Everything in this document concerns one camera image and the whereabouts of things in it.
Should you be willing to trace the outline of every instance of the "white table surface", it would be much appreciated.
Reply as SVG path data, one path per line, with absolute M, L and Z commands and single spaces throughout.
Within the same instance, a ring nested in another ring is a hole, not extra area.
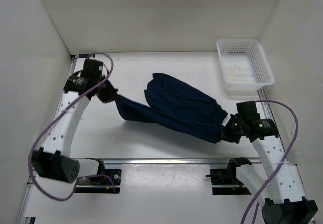
M 217 52 L 175 53 L 111 53 L 114 70 L 110 82 L 119 94 L 133 101 L 147 104 L 144 90 L 156 72 L 169 74 L 213 97 L 229 114 L 236 113 L 236 103 L 259 99 L 252 96 L 233 97 L 224 90 L 221 66 Z M 83 68 L 85 58 L 78 58 L 75 71 Z M 104 56 L 108 68 L 110 62 Z M 264 117 L 261 104 L 258 111 Z M 218 142 L 212 144 L 187 134 L 178 133 L 158 124 L 125 121 L 114 102 L 103 104 L 92 98 L 84 111 L 75 133 L 72 158 L 257 158 L 249 140 L 239 144 Z

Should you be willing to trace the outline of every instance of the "navy fabric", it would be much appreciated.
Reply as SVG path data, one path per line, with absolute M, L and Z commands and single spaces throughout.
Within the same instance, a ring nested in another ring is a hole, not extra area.
M 211 143 L 220 141 L 221 123 L 228 113 L 213 98 L 162 73 L 153 74 L 145 96 L 150 107 L 118 95 L 115 102 L 121 117 L 158 123 Z
M 154 73 L 145 96 L 151 108 L 174 118 L 221 125 L 228 114 L 215 99 L 167 74 Z

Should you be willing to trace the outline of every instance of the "hole pattern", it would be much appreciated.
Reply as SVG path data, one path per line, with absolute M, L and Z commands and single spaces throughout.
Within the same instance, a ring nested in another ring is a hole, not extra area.
M 255 83 L 248 56 L 222 56 L 229 83 Z
M 221 53 L 227 54 L 246 54 L 250 42 L 224 42 L 221 47 Z
M 256 47 L 250 54 L 250 60 L 255 70 L 258 82 L 266 83 L 270 78 L 258 47 Z

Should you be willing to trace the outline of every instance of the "dark blue cloth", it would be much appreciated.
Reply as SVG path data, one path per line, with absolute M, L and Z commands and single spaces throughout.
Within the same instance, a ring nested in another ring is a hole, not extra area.
M 155 73 L 145 90 L 150 107 L 121 95 L 116 105 L 125 120 L 158 123 L 208 142 L 220 141 L 227 112 L 210 96 L 167 74 Z

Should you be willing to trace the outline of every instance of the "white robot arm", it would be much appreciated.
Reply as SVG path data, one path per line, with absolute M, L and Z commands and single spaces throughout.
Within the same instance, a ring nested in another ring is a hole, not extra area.
M 81 94 L 102 82 L 103 62 L 86 59 L 83 70 L 71 75 L 65 86 L 61 105 L 56 116 L 65 111 Z M 74 182 L 77 178 L 102 174 L 102 162 L 98 159 L 70 159 L 72 140 L 85 108 L 93 96 L 103 103 L 114 100 L 116 92 L 108 80 L 100 87 L 79 99 L 48 131 L 47 138 L 39 150 L 32 153 L 32 164 L 41 177 Z

